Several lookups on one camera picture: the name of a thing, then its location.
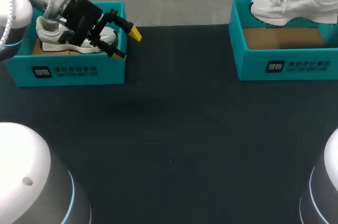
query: black table surface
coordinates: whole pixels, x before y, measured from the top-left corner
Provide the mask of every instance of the black table surface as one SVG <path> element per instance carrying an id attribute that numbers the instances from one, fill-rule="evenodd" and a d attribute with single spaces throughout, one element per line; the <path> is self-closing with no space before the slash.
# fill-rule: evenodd
<path id="1" fill-rule="evenodd" d="M 239 81 L 227 25 L 139 30 L 125 85 L 20 89 L 0 64 L 0 121 L 45 138 L 93 224 L 298 223 L 338 82 Z"/>

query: white sneaker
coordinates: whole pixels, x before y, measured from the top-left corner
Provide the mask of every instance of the white sneaker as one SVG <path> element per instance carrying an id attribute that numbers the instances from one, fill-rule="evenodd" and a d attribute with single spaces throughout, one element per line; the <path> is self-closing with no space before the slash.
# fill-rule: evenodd
<path id="1" fill-rule="evenodd" d="M 90 45 L 88 39 L 85 39 L 80 47 L 69 44 L 68 39 L 72 37 L 72 32 L 62 24 L 46 20 L 42 16 L 36 19 L 36 33 L 42 42 L 43 51 L 70 50 L 80 53 L 95 53 L 101 51 L 98 47 Z M 116 39 L 117 32 L 110 27 L 104 27 L 100 35 L 102 41 L 112 44 Z"/>
<path id="2" fill-rule="evenodd" d="M 294 18 L 336 24 L 338 0 L 252 0 L 251 13 L 262 22 L 284 26 Z"/>

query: shoe box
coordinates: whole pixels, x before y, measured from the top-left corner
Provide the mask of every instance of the shoe box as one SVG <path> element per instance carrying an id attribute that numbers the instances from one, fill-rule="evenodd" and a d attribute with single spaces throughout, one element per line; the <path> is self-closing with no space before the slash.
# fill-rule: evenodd
<path id="1" fill-rule="evenodd" d="M 250 2 L 233 1 L 229 24 L 239 80 L 338 79 L 338 24 L 272 26 L 251 15 Z"/>
<path id="2" fill-rule="evenodd" d="M 118 11 L 119 16 L 126 18 L 123 2 L 94 2 L 94 4 L 104 12 L 109 12 L 113 8 Z M 35 30 L 36 19 L 41 15 L 39 11 L 33 11 L 31 24 L 18 53 L 6 61 L 7 69 L 19 87 L 124 83 L 126 64 L 124 59 L 110 58 L 106 53 L 43 52 Z M 107 26 L 118 32 L 118 49 L 126 53 L 127 34 L 113 23 Z"/>

